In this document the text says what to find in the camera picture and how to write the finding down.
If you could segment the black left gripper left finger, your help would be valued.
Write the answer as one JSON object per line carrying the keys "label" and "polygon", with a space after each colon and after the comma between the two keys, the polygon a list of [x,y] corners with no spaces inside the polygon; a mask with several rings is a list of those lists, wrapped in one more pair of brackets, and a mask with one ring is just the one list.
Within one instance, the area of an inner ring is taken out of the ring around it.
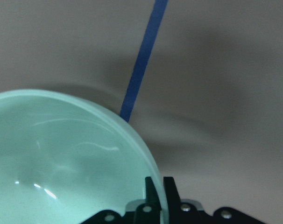
{"label": "black left gripper left finger", "polygon": [[161,221],[161,205],[155,185],[151,177],[145,178],[146,198],[134,215],[135,224],[159,224]]}

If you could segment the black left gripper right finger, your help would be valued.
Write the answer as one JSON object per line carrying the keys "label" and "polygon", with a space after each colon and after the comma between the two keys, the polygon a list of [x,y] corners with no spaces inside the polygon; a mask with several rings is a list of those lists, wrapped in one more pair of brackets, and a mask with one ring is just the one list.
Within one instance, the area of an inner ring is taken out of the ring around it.
{"label": "black left gripper right finger", "polygon": [[173,177],[163,178],[167,198],[170,224],[201,224],[197,208],[189,202],[182,202]]}

